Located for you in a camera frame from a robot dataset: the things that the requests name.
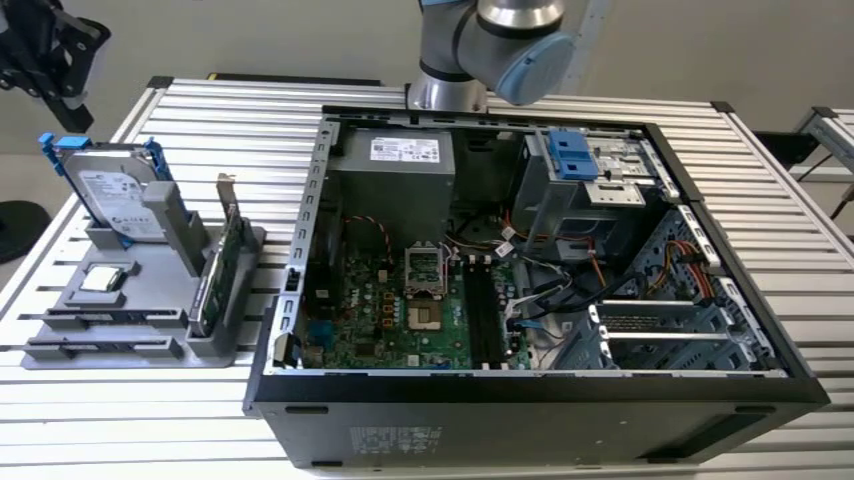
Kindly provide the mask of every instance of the red wire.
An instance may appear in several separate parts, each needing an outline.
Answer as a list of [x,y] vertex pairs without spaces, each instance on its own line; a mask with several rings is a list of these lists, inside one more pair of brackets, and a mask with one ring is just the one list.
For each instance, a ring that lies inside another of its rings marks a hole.
[[[682,253],[682,255],[687,255],[691,250],[698,252],[696,247],[694,247],[694,245],[691,245],[691,243],[686,242],[684,240],[674,240],[674,243],[676,244],[679,253]],[[696,287],[700,290],[703,298],[712,297],[714,292],[711,289],[711,284],[707,282],[703,273],[699,271],[699,268],[691,263],[687,263],[686,265],[688,267],[688,271],[691,272],[691,276],[694,277],[694,281],[696,282]]]
[[374,217],[353,215],[352,217],[347,217],[344,219],[344,223],[349,223],[351,220],[362,220],[366,222],[371,222],[379,228],[380,233],[383,234],[383,239],[386,241],[386,257],[388,259],[388,265],[394,265],[394,261],[391,259],[391,240],[388,238],[388,231],[382,223],[374,220]]
[[[688,242],[686,240],[678,240],[678,242],[680,242],[683,245],[686,245],[686,247],[688,247],[691,250],[694,250],[694,253],[699,253],[699,249],[696,248],[696,246],[691,242]],[[708,293],[708,296],[714,297],[715,296],[715,291],[714,291],[714,288],[711,286],[711,282],[708,281],[708,276],[703,274],[702,270],[699,269],[699,266],[696,266],[696,265],[692,265],[692,266],[694,266],[696,275],[703,280],[703,284],[706,286],[706,291]]]
[[[510,210],[504,210],[504,224],[512,228],[515,235],[519,235],[523,239],[528,238],[527,232],[519,232],[516,228],[510,223]],[[548,235],[540,234],[536,238],[548,238]],[[599,268],[599,262],[596,261],[596,244],[594,243],[592,237],[566,237],[563,235],[558,235],[555,237],[559,240],[570,240],[572,242],[587,242],[587,250],[590,252],[590,263],[592,263],[592,269],[596,272],[596,277],[599,277],[599,283],[604,287],[604,276],[602,275],[602,269]]]

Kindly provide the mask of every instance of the gray plastic holder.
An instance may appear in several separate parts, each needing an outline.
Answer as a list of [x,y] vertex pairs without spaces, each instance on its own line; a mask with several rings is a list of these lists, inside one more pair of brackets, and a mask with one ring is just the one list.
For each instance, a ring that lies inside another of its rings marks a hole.
[[[255,237],[255,248],[245,245],[240,251],[228,308],[208,337],[193,337],[187,328],[187,314],[200,279],[189,275],[184,262],[169,245],[137,243],[119,250],[92,246],[53,307],[61,309],[60,314],[45,314],[44,326],[24,346],[27,355],[21,366],[39,370],[200,368],[231,365],[260,255],[257,246],[264,243],[265,238],[264,229],[251,227],[245,219],[244,222]],[[209,259],[221,229],[217,227],[205,230],[211,240],[203,254]],[[127,267],[117,292],[81,293],[79,287],[88,268],[105,264],[121,266],[123,269]],[[73,306],[75,302],[77,305],[80,301],[83,304],[89,302],[88,305],[109,304],[108,297],[117,297],[112,295],[115,293],[124,297],[120,302],[112,299],[115,307],[87,307],[115,311],[115,314],[75,313],[73,310],[80,308]],[[116,321],[115,317],[121,317],[121,311],[136,314]],[[72,344],[65,347],[52,345],[51,342],[57,340]],[[99,350],[95,351],[95,347],[87,346],[87,343],[97,345]]]

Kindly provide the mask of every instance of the workbench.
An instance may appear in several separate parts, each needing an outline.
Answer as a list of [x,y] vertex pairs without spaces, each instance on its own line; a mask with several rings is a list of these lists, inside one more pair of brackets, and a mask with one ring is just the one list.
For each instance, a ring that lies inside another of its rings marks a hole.
[[813,135],[854,172],[854,110],[813,107],[795,130]]
[[[237,361],[225,369],[19,367],[17,348],[35,335],[37,317],[53,305],[89,246],[84,211],[69,199],[0,294],[0,345],[9,348],[0,352],[0,477],[348,475],[295,470],[265,423],[245,418],[240,408],[261,313],[284,282],[324,104],[402,108],[403,89],[179,79],[149,84],[112,141],[156,137],[187,207],[205,223],[223,219],[216,175],[236,175],[241,212],[268,232]],[[833,405],[698,467],[364,470],[353,475],[635,478],[667,472],[702,480],[854,478],[854,247],[738,116],[719,103],[588,97],[547,97],[524,108],[491,98],[490,110],[659,125]]]

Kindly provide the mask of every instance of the green circuit board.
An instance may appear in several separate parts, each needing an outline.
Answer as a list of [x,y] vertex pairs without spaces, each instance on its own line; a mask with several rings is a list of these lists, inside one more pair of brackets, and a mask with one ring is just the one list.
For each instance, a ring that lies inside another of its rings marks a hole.
[[[386,271],[380,282],[384,258],[351,254],[345,259],[339,318],[331,325],[323,368],[472,368],[462,264],[448,267],[447,292],[434,300],[406,298],[402,262],[403,256],[395,258],[396,268]],[[512,285],[510,265],[496,266],[492,272],[496,291],[504,294]],[[419,309],[428,323],[410,317]],[[510,368],[530,368],[522,342],[519,353],[507,360]]]

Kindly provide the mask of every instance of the wire bundle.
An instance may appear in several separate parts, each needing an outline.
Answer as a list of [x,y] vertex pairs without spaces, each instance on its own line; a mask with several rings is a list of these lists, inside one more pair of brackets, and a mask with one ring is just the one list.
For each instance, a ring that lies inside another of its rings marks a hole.
[[347,217],[344,219],[344,223],[349,223],[352,220],[360,220],[364,222],[371,222],[374,225],[376,225],[376,228],[379,228],[380,233],[383,234],[383,239],[386,241],[386,257],[388,259],[388,265],[394,265],[394,261],[391,259],[391,240],[388,238],[388,230],[386,230],[386,227],[383,226],[382,223],[379,223],[374,217],[368,217],[366,216],[360,216],[360,215],[353,215],[352,217]]
[[[664,265],[662,267],[662,271],[658,274],[658,278],[652,282],[650,289],[647,290],[647,295],[658,290],[667,281],[667,276],[670,274],[670,267],[672,265],[672,251],[678,250],[679,254],[684,257],[691,254],[698,255],[699,249],[694,246],[691,242],[684,240],[670,240],[664,246]],[[708,275],[703,273],[699,268],[696,262],[686,262],[686,267],[691,276],[694,277],[694,281],[696,282],[696,286],[700,290],[700,295],[703,298],[710,298],[715,296],[714,289],[711,287],[711,281],[708,280]]]
[[[527,232],[520,232],[515,229],[512,224],[510,223],[510,210],[504,210],[504,226],[510,227],[514,231],[514,234],[520,237],[523,240],[528,239]],[[548,235],[538,235],[536,238],[548,238]],[[587,242],[587,253],[590,254],[590,262],[592,263],[592,269],[596,272],[596,277],[599,278],[599,284],[604,287],[604,276],[602,275],[602,269],[599,268],[599,262],[596,260],[596,244],[594,243],[592,237],[566,237],[563,235],[558,235],[555,237],[558,240],[568,240],[571,242]]]

